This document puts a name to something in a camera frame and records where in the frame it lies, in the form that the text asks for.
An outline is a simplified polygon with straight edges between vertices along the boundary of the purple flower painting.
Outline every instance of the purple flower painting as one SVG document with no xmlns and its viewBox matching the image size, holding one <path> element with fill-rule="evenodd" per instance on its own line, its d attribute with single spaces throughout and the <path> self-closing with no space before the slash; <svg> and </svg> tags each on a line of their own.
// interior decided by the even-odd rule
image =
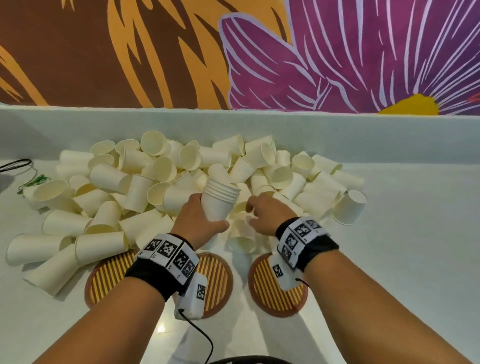
<svg viewBox="0 0 480 364">
<path fill-rule="evenodd" d="M 285 5 L 292 44 L 250 15 L 221 18 L 232 108 L 480 114 L 480 1 Z"/>
</svg>

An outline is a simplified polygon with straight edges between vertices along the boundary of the right hand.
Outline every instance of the right hand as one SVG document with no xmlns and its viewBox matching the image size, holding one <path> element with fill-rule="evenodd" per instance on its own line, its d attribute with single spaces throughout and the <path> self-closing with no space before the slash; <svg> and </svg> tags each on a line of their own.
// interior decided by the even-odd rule
<svg viewBox="0 0 480 364">
<path fill-rule="evenodd" d="M 289 218 L 297 217 L 290 207 L 267 194 L 248 199 L 246 211 L 252 210 L 258 218 L 252 218 L 250 225 L 257 233 L 269 236 L 275 236 L 278 227 Z"/>
</svg>

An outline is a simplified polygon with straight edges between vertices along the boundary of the left hand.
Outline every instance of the left hand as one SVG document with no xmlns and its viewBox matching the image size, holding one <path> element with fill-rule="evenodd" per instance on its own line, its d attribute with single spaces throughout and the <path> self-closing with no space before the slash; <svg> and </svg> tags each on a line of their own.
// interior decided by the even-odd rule
<svg viewBox="0 0 480 364">
<path fill-rule="evenodd" d="M 230 224 L 228 221 L 208 221 L 200 198 L 202 194 L 192 194 L 183 205 L 175 225 L 170 233 L 180 235 L 188 240 L 193 250 L 200 249 L 219 232 L 224 232 Z"/>
</svg>

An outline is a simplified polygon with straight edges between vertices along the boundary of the forearm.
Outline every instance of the forearm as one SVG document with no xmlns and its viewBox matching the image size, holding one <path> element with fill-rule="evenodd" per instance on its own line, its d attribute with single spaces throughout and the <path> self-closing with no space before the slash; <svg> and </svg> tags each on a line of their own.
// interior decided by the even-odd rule
<svg viewBox="0 0 480 364">
<path fill-rule="evenodd" d="M 470 363 L 338 250 L 305 269 L 347 363 Z"/>
<path fill-rule="evenodd" d="M 126 277 L 35 364 L 139 363 L 164 306 L 156 289 Z"/>
</svg>

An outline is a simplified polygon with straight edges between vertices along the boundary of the wall mural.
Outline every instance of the wall mural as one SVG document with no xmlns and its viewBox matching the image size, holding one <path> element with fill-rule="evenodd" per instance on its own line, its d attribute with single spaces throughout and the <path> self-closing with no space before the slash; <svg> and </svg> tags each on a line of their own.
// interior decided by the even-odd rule
<svg viewBox="0 0 480 364">
<path fill-rule="evenodd" d="M 0 103 L 480 115 L 477 0 L 0 0 Z"/>
</svg>

